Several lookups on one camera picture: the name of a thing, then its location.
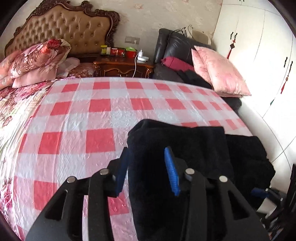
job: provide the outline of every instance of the wall outlet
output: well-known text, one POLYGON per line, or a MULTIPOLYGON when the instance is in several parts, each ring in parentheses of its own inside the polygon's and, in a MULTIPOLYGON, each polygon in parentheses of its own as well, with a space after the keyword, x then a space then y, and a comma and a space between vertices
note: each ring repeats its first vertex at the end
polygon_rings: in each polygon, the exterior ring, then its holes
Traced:
POLYGON ((126 36, 126 40, 124 42, 125 43, 130 43, 130 44, 139 44, 140 43, 140 38, 126 36))

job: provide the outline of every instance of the bed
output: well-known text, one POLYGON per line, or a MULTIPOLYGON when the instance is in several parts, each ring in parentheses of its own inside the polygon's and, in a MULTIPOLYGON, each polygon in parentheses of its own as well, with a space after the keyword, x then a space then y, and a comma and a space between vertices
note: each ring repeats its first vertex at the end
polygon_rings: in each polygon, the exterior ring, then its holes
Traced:
MULTIPOLYGON (((120 20, 113 11, 91 11, 83 1, 44 0, 16 30, 5 55, 51 38, 71 44, 82 62, 113 46, 120 20)), ((236 113, 212 90, 160 80, 71 78, 0 91, 0 218, 15 241, 25 239, 42 208, 68 176, 91 176, 120 156, 128 131, 150 118, 188 127, 223 126, 251 136, 236 113)), ((83 240, 87 236, 87 198, 83 240)), ((137 240, 128 198, 109 199, 114 239, 137 240)))

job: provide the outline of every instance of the nightstand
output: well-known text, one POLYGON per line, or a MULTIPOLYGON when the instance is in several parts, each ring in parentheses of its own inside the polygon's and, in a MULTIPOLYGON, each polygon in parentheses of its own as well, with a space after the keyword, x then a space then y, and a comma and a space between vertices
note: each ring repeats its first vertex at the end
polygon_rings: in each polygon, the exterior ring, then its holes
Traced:
MULTIPOLYGON (((94 61, 95 77, 133 77, 135 59, 116 56, 98 56, 94 61)), ((136 78, 149 78, 153 71, 153 63, 136 63, 136 78)))

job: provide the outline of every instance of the pillow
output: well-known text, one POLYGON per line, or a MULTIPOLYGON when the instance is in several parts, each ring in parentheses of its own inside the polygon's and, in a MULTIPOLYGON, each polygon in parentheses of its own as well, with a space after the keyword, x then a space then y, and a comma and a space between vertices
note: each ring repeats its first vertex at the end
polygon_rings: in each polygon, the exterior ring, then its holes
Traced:
POLYGON ((13 79, 10 78, 10 76, 8 76, 8 75, 5 76, 4 78, 2 78, 0 80, 0 90, 4 89, 7 86, 12 85, 12 83, 13 83, 13 79))
POLYGON ((81 63, 76 68, 72 69, 68 77, 87 78, 94 77, 95 67, 93 63, 81 63))
POLYGON ((67 77, 69 71, 76 68, 80 64, 80 60, 77 58, 67 58, 61 63, 57 69, 57 78, 67 77))
POLYGON ((15 78, 12 87, 20 88, 27 85, 36 84, 43 81, 56 79, 57 68, 59 64, 66 58, 69 51, 58 54, 48 65, 31 70, 24 75, 15 78))
POLYGON ((54 57, 65 50, 69 50, 70 45, 63 39, 51 39, 41 44, 36 44, 23 51, 12 63, 10 67, 10 77, 18 78, 30 70, 48 65, 54 57))
POLYGON ((161 63, 174 71, 178 71, 178 70, 182 70, 183 72, 185 72, 186 70, 194 71, 194 68, 192 65, 172 56, 162 59, 161 63))
POLYGON ((192 57, 195 62, 194 69, 200 76, 206 75, 205 69, 207 69, 210 79, 207 76, 204 79, 213 86, 218 95, 224 97, 235 97, 233 94, 251 95, 241 74, 228 59, 208 48, 195 46, 195 49, 200 58, 192 52, 195 55, 192 57))
POLYGON ((5 76, 8 75, 9 68, 15 58, 20 55, 22 51, 21 50, 16 50, 10 55, 8 55, 1 63, 0 63, 0 79, 4 78, 5 76))

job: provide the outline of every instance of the metal rivet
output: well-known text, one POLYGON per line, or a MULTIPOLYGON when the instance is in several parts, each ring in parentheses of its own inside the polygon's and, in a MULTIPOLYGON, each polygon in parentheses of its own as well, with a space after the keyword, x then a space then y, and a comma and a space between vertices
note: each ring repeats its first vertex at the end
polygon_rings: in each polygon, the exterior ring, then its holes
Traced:
POLYGON ((225 177, 225 176, 220 176, 220 177, 219 177, 219 180, 220 180, 221 182, 223 182, 223 183, 225 183, 225 182, 228 181, 227 177, 225 177))
POLYGON ((67 178, 68 183, 73 183, 73 182, 75 182, 75 180, 76 180, 76 177, 74 177, 74 176, 71 176, 71 177, 67 178))
POLYGON ((187 168, 185 170, 185 172, 188 174, 188 175, 193 175, 194 174, 194 170, 192 168, 187 168))
POLYGON ((101 175, 107 175, 107 174, 109 174, 109 169, 104 168, 104 169, 100 170, 100 174, 101 175))

